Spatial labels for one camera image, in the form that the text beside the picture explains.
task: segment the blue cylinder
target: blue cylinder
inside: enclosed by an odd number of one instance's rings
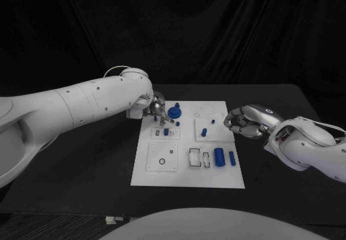
[[[225,156],[224,156],[224,149],[222,148],[215,148],[214,149],[214,154],[215,154],[215,165],[218,167],[224,167],[226,165]]]
[[[208,135],[208,129],[203,128],[203,131],[202,131],[202,137],[205,137]]]
[[[231,158],[231,165],[235,166],[237,165],[237,160],[235,160],[235,154],[234,154],[232,151],[229,152],[229,158]]]
[[[182,110],[179,107],[172,107],[169,110],[167,110],[167,115],[172,119],[177,119],[182,115]]]

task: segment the black table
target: black table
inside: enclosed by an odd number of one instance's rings
[[[319,121],[296,85],[154,85],[167,100],[261,104],[286,119]],[[130,186],[141,121],[126,113],[64,133],[32,160],[0,204],[4,213],[143,217],[192,207],[225,208],[291,223],[346,224],[346,184],[313,167],[293,170],[264,150],[265,137],[235,134],[245,189]]]

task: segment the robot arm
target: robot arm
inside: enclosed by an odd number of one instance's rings
[[[232,125],[235,116],[241,126]],[[313,166],[330,178],[346,183],[346,137],[335,139],[316,123],[346,132],[301,116],[284,121],[274,111],[254,104],[232,110],[224,121],[229,130],[247,138],[257,139],[270,134],[264,149],[288,167],[304,171]]]
[[[25,170],[35,155],[66,131],[126,111],[127,118],[166,115],[165,98],[147,73],[126,69],[110,76],[39,93],[0,97],[0,187]]]

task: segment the white board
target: white board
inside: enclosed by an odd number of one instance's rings
[[[224,101],[177,102],[182,115],[175,121],[180,123],[180,126],[176,126],[176,123],[166,123],[165,126],[160,126],[160,118],[157,121],[153,116],[143,118],[131,186],[244,189],[235,137],[224,126],[224,119],[228,115],[226,103]],[[166,111],[175,107],[175,104],[176,101],[166,101]],[[201,128],[203,129],[203,125],[209,130],[206,137],[199,139],[202,131],[198,131]],[[162,135],[165,129],[169,129],[167,136]],[[225,166],[222,167],[215,165],[215,148],[224,149]],[[201,167],[190,166],[190,149],[199,149]],[[231,165],[231,151],[234,152],[235,166]],[[209,167],[205,167],[203,153],[209,153]]]

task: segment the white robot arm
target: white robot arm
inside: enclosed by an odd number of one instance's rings
[[[241,126],[232,125],[235,116]],[[247,138],[257,139],[264,133],[270,134],[264,149],[288,167],[304,171],[313,166],[346,183],[346,137],[335,138],[316,123],[346,133],[342,128],[301,116],[284,121],[274,111],[255,104],[234,109],[224,121],[229,130]]]
[[[127,68],[110,76],[39,93],[0,97],[0,188],[16,178],[41,149],[64,132],[126,111],[175,123],[147,73]]]

